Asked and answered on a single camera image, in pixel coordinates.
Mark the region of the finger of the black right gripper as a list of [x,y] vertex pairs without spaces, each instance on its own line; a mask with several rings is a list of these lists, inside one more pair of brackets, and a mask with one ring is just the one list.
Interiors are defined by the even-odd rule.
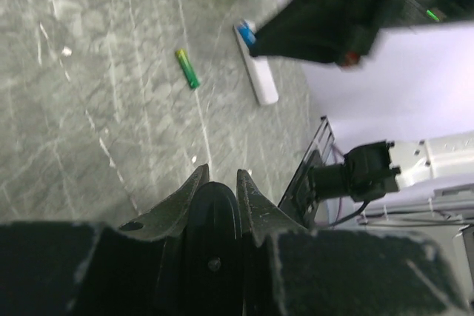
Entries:
[[250,55],[341,67],[360,62],[381,28],[381,0],[291,0],[255,33]]

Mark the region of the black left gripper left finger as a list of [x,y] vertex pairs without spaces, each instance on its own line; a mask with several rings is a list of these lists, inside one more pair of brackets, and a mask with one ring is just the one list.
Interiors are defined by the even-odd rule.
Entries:
[[199,166],[172,195],[119,228],[98,221],[1,225],[2,315],[162,315],[156,295],[167,237],[185,221]]

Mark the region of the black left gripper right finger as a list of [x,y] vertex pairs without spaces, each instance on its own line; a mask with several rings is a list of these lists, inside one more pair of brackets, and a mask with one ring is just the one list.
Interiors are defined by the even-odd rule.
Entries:
[[440,246],[400,230],[307,230],[237,173],[247,315],[461,315]]

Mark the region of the black remote control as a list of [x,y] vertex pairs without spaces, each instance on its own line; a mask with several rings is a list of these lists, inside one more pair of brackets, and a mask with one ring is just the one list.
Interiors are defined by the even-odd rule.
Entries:
[[232,190],[209,182],[191,200],[184,245],[184,314],[241,315],[241,218]]

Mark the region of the blue battery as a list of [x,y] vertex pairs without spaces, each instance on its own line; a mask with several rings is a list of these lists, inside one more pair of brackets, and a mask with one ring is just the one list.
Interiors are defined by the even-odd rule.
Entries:
[[255,44],[256,42],[255,34],[253,30],[251,29],[250,24],[247,21],[242,20],[237,25],[236,29],[237,29],[238,34],[241,36],[241,39],[248,47],[252,47]]

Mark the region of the white remote control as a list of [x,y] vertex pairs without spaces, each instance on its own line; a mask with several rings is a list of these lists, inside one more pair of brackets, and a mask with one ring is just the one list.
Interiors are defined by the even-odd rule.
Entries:
[[[252,23],[251,21],[247,22],[250,24],[251,29],[254,31],[254,23]],[[250,83],[252,84],[256,100],[260,106],[275,104],[278,101],[279,96],[275,81],[273,79],[273,74],[270,69],[269,61],[266,57],[253,58],[250,55],[248,46],[243,42],[241,36],[237,32],[236,28],[238,24],[235,24],[233,29],[236,34],[236,39],[242,57],[244,59],[244,64],[247,68],[248,76],[250,79]]]

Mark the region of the green battery apart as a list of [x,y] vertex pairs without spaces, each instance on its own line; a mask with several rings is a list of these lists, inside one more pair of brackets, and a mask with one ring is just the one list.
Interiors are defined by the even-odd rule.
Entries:
[[193,69],[192,64],[190,63],[186,51],[183,49],[179,49],[175,52],[175,55],[189,87],[193,90],[197,89],[200,86],[200,82],[198,80],[195,70]]

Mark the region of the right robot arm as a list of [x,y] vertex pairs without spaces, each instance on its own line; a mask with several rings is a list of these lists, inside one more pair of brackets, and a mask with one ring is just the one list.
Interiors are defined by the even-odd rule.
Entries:
[[[253,58],[280,56],[340,67],[370,54],[380,30],[471,21],[473,0],[291,0],[257,30],[238,34]],[[349,196],[368,203],[435,175],[426,143],[379,141],[350,150],[344,162],[312,168],[319,199]]]

